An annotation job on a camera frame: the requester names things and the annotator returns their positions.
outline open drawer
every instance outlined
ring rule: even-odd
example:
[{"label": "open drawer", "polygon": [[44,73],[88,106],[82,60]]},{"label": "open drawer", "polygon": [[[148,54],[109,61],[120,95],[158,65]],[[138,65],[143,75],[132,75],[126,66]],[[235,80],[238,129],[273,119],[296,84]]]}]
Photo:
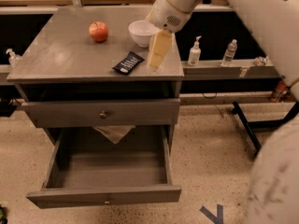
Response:
[{"label": "open drawer", "polygon": [[40,208],[177,202],[163,126],[136,126],[113,145],[91,127],[62,129],[42,190],[27,198]]},{"label": "open drawer", "polygon": [[179,98],[23,103],[37,128],[156,125],[178,122]]}]

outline desk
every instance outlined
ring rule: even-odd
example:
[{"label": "desk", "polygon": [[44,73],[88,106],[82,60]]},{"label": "desk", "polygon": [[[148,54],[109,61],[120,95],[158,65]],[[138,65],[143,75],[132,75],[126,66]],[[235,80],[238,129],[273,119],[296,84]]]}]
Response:
[{"label": "desk", "polygon": [[[129,51],[147,58],[127,27],[149,11],[62,7],[9,74],[23,109],[55,145],[42,190],[28,195],[39,207],[178,200],[169,165],[184,76],[175,39],[156,72],[146,62],[129,76],[112,69]],[[88,35],[99,19],[109,29],[104,43]],[[115,146],[92,128],[106,125],[136,128]]]}]

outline bowl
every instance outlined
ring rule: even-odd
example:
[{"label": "bowl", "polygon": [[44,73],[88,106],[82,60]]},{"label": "bowl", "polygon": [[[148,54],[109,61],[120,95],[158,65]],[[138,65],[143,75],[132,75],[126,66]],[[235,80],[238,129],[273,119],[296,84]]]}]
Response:
[{"label": "bowl", "polygon": [[160,29],[146,20],[134,21],[129,25],[131,38],[141,48],[147,48],[150,45],[150,38],[157,34]]}]

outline white bottle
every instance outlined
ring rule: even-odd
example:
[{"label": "white bottle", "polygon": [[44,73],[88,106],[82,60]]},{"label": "white bottle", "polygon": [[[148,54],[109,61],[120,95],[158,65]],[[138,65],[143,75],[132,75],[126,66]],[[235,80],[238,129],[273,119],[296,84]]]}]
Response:
[{"label": "white bottle", "polygon": [[17,55],[12,49],[7,49],[7,54],[9,54],[9,63],[12,67],[14,67],[16,62],[21,58],[21,56]]},{"label": "white bottle", "polygon": [[234,39],[230,44],[228,44],[227,49],[224,53],[223,60],[221,66],[228,67],[231,65],[231,62],[235,56],[235,52],[237,49],[236,40]]},{"label": "white bottle", "polygon": [[190,49],[188,64],[189,65],[197,65],[199,63],[199,57],[201,50],[199,49],[199,39],[201,36],[196,37],[196,41],[194,42],[194,46]]}]

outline red apple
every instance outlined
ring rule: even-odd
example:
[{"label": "red apple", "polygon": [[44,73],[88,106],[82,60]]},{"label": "red apple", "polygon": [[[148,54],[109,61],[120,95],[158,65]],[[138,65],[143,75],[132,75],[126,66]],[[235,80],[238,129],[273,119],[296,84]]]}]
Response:
[{"label": "red apple", "polygon": [[90,25],[89,33],[94,41],[102,42],[108,38],[108,28],[102,21],[95,21]]}]

